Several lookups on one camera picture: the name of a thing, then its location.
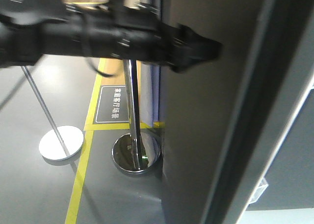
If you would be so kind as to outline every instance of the dark gray wall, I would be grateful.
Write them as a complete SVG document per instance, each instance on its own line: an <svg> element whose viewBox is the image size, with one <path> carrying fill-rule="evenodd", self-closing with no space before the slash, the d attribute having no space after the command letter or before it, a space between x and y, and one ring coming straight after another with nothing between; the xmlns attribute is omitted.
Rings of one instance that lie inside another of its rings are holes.
<svg viewBox="0 0 314 224"><path fill-rule="evenodd" d="M314 207L314 93L308 96L267 172L269 187L248 210Z"/></svg>
<svg viewBox="0 0 314 224"><path fill-rule="evenodd" d="M161 73L160 97L167 95L160 112L165 118L162 202L169 224L200 221L261 3L171 0L171 25L190 26L223 43L224 50L220 60L185 74Z"/></svg>

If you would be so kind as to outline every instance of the chrome stanchion post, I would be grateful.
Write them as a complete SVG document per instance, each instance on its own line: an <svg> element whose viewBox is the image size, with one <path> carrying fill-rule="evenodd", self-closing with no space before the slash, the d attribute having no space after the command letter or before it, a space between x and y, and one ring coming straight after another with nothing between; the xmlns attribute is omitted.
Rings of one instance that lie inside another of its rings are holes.
<svg viewBox="0 0 314 224"><path fill-rule="evenodd" d="M127 87L127 102L131 135L131 152L134 167L141 170L141 129L139 124L138 84L135 60L124 60L124 75Z"/></svg>
<svg viewBox="0 0 314 224"><path fill-rule="evenodd" d="M137 70L135 60L124 60L130 133L120 137L112 149L116 166L131 174L146 172L160 156L160 146L140 131Z"/></svg>
<svg viewBox="0 0 314 224"><path fill-rule="evenodd" d="M49 131L39 143L40 153L50 160L63 160L73 156L82 146L84 140L83 133L81 130L73 126L62 126L59 128L56 126L27 66L21 66L21 68L52 127L52 131ZM67 144L65 144L61 134L66 138Z"/></svg>

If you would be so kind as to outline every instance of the chrome stanchion base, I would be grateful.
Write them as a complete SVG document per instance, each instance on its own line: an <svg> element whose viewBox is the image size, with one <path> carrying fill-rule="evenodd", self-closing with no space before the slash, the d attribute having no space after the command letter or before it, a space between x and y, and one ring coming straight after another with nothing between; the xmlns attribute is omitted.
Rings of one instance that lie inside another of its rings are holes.
<svg viewBox="0 0 314 224"><path fill-rule="evenodd" d="M117 168L129 174L142 174L147 172L160 157L160 146L155 138L147 133L141 132L142 143L142 167L137 170L131 151L131 136L129 133L120 137L112 149L112 158Z"/></svg>
<svg viewBox="0 0 314 224"><path fill-rule="evenodd" d="M43 136L39 143L39 152L46 159L53 161L64 160L72 157L82 148L84 135L80 129L73 126L61 126L58 127L58 131L61 134L69 155L66 155L55 131L50 130Z"/></svg>

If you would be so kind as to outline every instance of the gray panel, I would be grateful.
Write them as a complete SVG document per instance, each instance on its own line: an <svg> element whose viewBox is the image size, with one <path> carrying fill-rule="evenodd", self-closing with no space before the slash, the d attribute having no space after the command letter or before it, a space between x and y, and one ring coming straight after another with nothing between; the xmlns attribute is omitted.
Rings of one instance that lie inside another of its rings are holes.
<svg viewBox="0 0 314 224"><path fill-rule="evenodd" d="M168 23L170 20L170 6L171 0L162 0L161 1L161 19L163 22Z"/></svg>
<svg viewBox="0 0 314 224"><path fill-rule="evenodd" d="M167 76L163 208L169 224L200 221L261 2L171 0L172 25L190 26L224 49L218 61Z"/></svg>
<svg viewBox="0 0 314 224"><path fill-rule="evenodd" d="M314 206L314 93L304 104L267 172L269 187L248 210L312 208Z"/></svg>
<svg viewBox="0 0 314 224"><path fill-rule="evenodd" d="M216 216L220 215L218 220L223 218L223 223L235 223L245 210L254 186L266 174L314 84L313 1L276 0L271 18L273 22L270 23L265 42L275 42L278 36L274 35L275 30L282 30L280 39L273 53L267 49L268 45L264 45L260 53L257 66L260 70L268 69L268 73L261 92L255 93L258 100L257 104L252 105L254 110L250 121L247 125L244 123L245 126L238 124L236 128L238 132L235 133L233 146L238 144L240 147L237 152L233 150L235 158L230 163L233 166L228 170L229 179L225 185L221 185L225 186L224 193L213 202L225 201L216 207ZM271 61L263 65L269 57ZM249 103L254 100L253 80L247 94ZM245 109L250 111L247 103ZM241 114L245 116L245 111L242 110ZM228 209L227 213L222 212L224 208Z"/></svg>
<svg viewBox="0 0 314 224"><path fill-rule="evenodd" d="M237 224L312 224L314 209L245 212Z"/></svg>

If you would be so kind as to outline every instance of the gray floor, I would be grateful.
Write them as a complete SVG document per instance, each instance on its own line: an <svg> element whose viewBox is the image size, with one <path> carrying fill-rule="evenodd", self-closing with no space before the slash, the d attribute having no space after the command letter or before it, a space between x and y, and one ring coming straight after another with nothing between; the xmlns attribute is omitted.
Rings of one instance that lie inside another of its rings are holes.
<svg viewBox="0 0 314 224"><path fill-rule="evenodd" d="M95 80L83 58L45 56L31 70L57 125L83 129ZM63 224L78 156L71 165L47 163L38 143L51 127L21 68L0 69L0 83L0 223ZM77 223L164 223L160 168L136 178L111 161L124 133L95 132Z"/></svg>

